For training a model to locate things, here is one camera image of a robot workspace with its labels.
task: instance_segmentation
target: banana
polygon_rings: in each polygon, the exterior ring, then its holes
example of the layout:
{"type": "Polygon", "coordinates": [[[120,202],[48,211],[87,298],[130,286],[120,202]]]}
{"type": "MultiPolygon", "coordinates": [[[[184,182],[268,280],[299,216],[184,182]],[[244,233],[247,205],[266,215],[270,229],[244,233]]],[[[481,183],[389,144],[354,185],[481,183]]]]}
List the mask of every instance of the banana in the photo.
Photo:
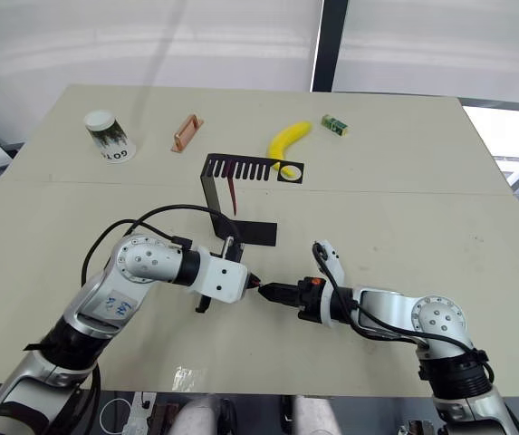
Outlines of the banana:
{"type": "MultiPolygon", "coordinates": [[[[294,142],[301,139],[312,129],[312,124],[308,121],[297,122],[281,130],[275,135],[269,148],[267,149],[267,157],[270,159],[285,160],[284,151],[294,142]]],[[[279,170],[279,163],[273,165],[273,169],[279,170]]],[[[288,167],[282,169],[282,174],[289,179],[295,178],[295,172],[288,167]]]]}

